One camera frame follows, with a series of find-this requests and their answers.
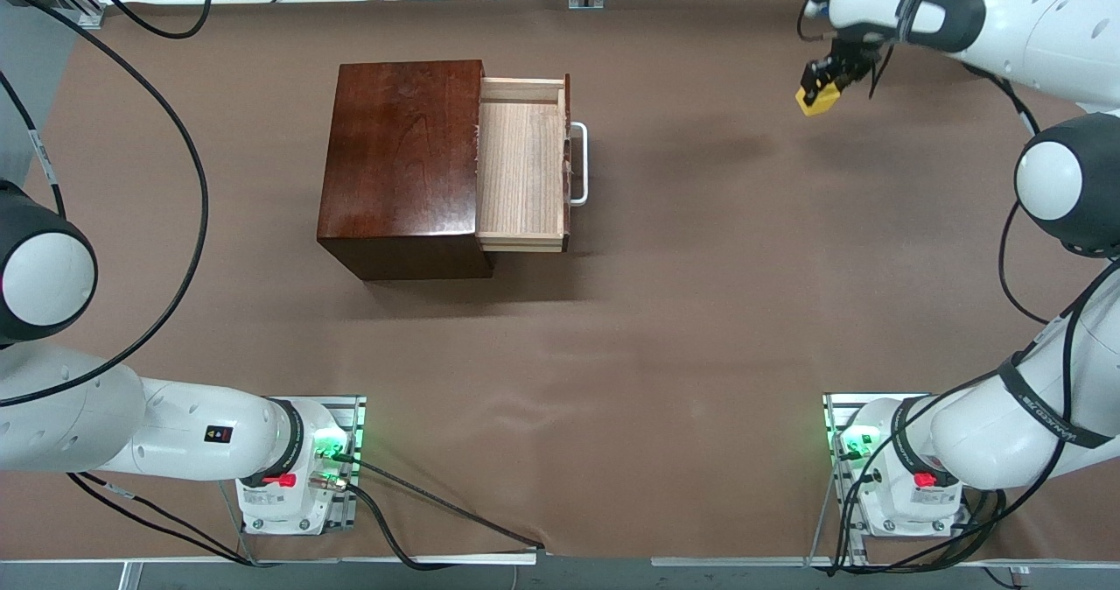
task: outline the wooden box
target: wooden box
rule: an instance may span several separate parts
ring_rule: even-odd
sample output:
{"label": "wooden box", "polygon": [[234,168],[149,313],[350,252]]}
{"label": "wooden box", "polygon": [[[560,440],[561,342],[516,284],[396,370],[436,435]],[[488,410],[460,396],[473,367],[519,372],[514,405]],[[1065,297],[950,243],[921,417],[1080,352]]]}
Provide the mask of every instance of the wooden box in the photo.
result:
{"label": "wooden box", "polygon": [[489,251],[564,251],[569,129],[567,76],[342,65],[318,242],[364,280],[489,278]]}

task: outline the brown table surface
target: brown table surface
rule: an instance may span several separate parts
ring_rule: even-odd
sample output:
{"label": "brown table surface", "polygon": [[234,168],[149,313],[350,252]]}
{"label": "brown table surface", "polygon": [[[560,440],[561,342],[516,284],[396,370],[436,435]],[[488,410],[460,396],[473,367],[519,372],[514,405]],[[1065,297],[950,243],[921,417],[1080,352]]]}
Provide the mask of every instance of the brown table surface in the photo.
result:
{"label": "brown table surface", "polygon": [[[804,119],[794,88],[828,46],[797,43],[800,1],[230,6],[185,43],[106,19],[97,36],[179,111],[212,189],[195,287],[131,366],[264,395],[368,395],[367,458],[552,553],[804,554],[829,470],[823,392],[944,391],[1035,327],[996,279],[1026,140],[1010,104],[904,48],[876,99],[860,85]],[[363,285],[315,242],[338,64],[438,58],[571,73],[590,203],[567,255],[503,255],[492,280]],[[1043,123],[1077,112],[1024,99]],[[109,355],[180,278],[194,172],[159,107],[84,43],[46,142],[101,264],[92,308],[58,339]],[[40,178],[31,188],[48,203]],[[1096,268],[1025,219],[1012,230],[1011,287],[1043,315]],[[1113,559],[1120,511],[1100,491],[1118,476],[1111,463],[1056,479],[987,554]],[[233,543],[214,484],[114,479]],[[517,546],[372,490],[410,552]],[[198,554],[62,475],[3,474],[0,491],[3,559]],[[253,543],[262,558],[386,554],[358,521]]]}

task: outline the red object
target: red object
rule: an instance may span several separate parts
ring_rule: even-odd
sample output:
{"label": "red object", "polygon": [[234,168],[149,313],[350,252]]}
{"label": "red object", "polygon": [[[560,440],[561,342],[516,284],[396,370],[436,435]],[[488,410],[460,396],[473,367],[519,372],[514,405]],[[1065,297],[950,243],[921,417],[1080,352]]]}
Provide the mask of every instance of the red object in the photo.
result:
{"label": "red object", "polygon": [[278,477],[264,477],[262,478],[264,483],[276,483],[280,487],[296,487],[296,475],[287,474],[280,475]]}
{"label": "red object", "polygon": [[937,477],[928,474],[928,471],[920,471],[914,475],[914,485],[918,487],[933,487],[937,485]]}

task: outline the black sticker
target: black sticker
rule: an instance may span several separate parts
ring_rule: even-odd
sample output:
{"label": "black sticker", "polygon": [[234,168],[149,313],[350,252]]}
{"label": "black sticker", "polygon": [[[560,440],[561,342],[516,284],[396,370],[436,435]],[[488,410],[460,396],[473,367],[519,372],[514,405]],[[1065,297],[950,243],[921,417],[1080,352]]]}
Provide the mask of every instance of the black sticker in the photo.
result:
{"label": "black sticker", "polygon": [[232,436],[232,427],[206,427],[206,436],[203,438],[203,441],[207,443],[228,443]]}

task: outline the white handle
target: white handle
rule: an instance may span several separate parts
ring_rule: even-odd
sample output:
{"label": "white handle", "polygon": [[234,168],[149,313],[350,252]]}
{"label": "white handle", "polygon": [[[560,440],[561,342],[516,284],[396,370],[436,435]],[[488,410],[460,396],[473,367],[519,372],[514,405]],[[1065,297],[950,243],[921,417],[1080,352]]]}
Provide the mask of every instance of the white handle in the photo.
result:
{"label": "white handle", "polygon": [[587,191],[590,188],[587,182],[587,167],[588,163],[591,162],[591,158],[587,154],[587,143],[590,137],[587,134],[587,124],[585,124],[584,122],[573,121],[571,124],[572,127],[576,127],[584,132],[584,196],[580,196],[580,198],[571,198],[568,200],[568,204],[570,204],[572,207],[579,207],[581,206],[581,204],[587,203]]}

